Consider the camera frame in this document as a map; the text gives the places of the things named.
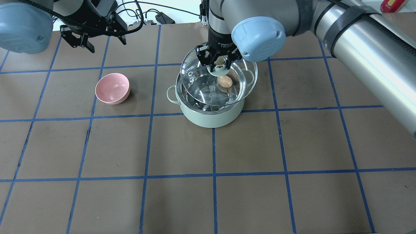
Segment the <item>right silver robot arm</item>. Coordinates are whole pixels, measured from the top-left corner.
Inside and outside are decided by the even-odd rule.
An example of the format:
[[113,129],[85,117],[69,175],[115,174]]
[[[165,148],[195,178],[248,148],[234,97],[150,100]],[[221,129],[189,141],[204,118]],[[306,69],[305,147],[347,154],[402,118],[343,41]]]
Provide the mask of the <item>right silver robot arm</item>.
[[208,0],[208,41],[194,52],[215,68],[277,54],[311,32],[407,129],[416,131],[415,40],[361,0]]

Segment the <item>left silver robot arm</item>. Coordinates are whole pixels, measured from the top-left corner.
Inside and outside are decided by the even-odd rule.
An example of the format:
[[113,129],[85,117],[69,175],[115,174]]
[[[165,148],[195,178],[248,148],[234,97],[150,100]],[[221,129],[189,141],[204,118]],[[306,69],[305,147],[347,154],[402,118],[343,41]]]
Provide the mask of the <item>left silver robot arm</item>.
[[1,48],[16,53],[37,54],[45,51],[53,30],[52,12],[62,21],[61,37],[71,47],[95,52],[89,38],[105,31],[121,33],[127,24],[116,13],[115,0],[2,0],[0,9]]

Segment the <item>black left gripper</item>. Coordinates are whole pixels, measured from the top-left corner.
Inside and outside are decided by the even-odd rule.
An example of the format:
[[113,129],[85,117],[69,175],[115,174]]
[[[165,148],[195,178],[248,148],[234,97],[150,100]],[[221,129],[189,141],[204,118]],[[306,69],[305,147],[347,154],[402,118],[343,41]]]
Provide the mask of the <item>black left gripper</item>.
[[[95,53],[95,47],[89,42],[89,37],[101,35],[97,31],[85,28],[86,26],[105,31],[122,32],[127,30],[125,21],[115,12],[117,2],[115,0],[61,0],[59,13],[64,17],[78,22],[83,26],[62,19],[61,21],[73,33],[81,35],[81,46]],[[127,45],[126,36],[119,35],[119,41]]]

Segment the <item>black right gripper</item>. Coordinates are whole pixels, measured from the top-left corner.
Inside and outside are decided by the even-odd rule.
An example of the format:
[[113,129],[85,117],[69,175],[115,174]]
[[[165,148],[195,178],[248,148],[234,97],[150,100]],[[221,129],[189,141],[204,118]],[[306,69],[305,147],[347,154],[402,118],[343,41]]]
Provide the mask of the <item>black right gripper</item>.
[[216,66],[215,61],[221,56],[226,57],[227,69],[230,69],[233,62],[242,59],[241,52],[233,42],[231,34],[219,33],[213,29],[208,30],[208,41],[196,46],[195,52],[201,65],[209,66],[211,72]]

